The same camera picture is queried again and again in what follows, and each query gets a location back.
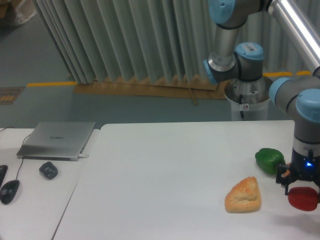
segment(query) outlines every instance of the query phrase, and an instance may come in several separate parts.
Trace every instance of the yellow floor stripe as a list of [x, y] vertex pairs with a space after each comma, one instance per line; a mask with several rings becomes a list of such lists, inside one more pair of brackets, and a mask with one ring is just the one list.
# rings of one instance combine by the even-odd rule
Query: yellow floor stripe
[[297, 75], [297, 76], [311, 75], [311, 72], [309, 72], [309, 71], [298, 71], [295, 75]]
[[283, 76], [293, 76], [292, 72], [282, 71], [282, 72], [265, 72], [263, 74], [265, 77], [283, 77]]
[[68, 86], [77, 85], [75, 81], [61, 81], [61, 82], [38, 82], [38, 83], [28, 83], [27, 87], [49, 87], [49, 86]]
[[[311, 75], [309, 71], [298, 71], [296, 76], [301, 75]], [[281, 72], [265, 72], [263, 74], [265, 77], [284, 77], [284, 76], [293, 76], [292, 72], [289, 71], [281, 71]], [[28, 83], [27, 87], [50, 87], [50, 86], [70, 86], [70, 85], [77, 85], [75, 81], [60, 81], [60, 82], [35, 82], [35, 83]]]

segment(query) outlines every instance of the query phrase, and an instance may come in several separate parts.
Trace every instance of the white table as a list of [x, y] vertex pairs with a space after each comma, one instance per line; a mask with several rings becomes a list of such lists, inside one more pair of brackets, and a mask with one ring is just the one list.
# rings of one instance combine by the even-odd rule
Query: white table
[[[293, 130], [292, 121], [105, 125], [54, 240], [318, 240], [319, 210], [293, 208], [255, 161], [268, 147], [289, 162]], [[227, 213], [225, 196], [248, 176], [261, 209]]]
[[[0, 165], [8, 165], [5, 184], [16, 179], [21, 159], [17, 152], [33, 129], [5, 129], [0, 132]], [[94, 130], [83, 152], [88, 155], [99, 130]], [[50, 240], [75, 189], [82, 169], [90, 159], [52, 161], [58, 175], [45, 179], [39, 172], [47, 160], [25, 159], [18, 180], [20, 186], [11, 203], [0, 203], [0, 240]]]

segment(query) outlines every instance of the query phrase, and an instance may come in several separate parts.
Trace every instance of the blue joint cap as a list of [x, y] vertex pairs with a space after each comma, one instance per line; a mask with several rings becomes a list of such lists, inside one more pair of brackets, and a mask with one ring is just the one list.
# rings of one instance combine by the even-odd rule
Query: blue joint cap
[[291, 79], [289, 77], [281, 77], [277, 80], [275, 80], [269, 89], [269, 97], [271, 99], [271, 101], [276, 104], [276, 95], [277, 92], [279, 90], [279, 88], [281, 87], [282, 84], [284, 84], [286, 81], [290, 81]]
[[264, 59], [264, 49], [254, 42], [243, 42], [235, 48], [235, 52], [245, 59], [261, 61]]
[[300, 92], [295, 107], [303, 118], [320, 124], [320, 89], [311, 88]]
[[208, 76], [209, 82], [211, 84], [217, 84], [217, 81], [216, 81], [215, 77], [213, 76], [213, 74], [212, 74], [212, 72], [210, 70], [210, 67], [209, 67], [207, 59], [203, 60], [203, 65], [204, 65], [204, 69], [206, 71], [206, 74]]
[[236, 0], [209, 0], [209, 14], [216, 24], [226, 23], [232, 16]]

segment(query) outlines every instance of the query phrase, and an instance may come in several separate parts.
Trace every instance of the laptop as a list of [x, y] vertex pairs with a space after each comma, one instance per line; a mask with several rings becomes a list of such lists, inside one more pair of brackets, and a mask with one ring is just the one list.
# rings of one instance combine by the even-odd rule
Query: laptop
[[77, 161], [95, 122], [40, 122], [16, 154], [18, 158]]

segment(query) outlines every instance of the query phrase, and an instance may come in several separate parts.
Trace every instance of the green bell pepper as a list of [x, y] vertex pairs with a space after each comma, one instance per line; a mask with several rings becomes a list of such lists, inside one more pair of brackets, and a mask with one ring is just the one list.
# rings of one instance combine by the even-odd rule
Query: green bell pepper
[[254, 157], [258, 166], [269, 175], [277, 173], [278, 164], [286, 164], [284, 155], [273, 148], [261, 148]]

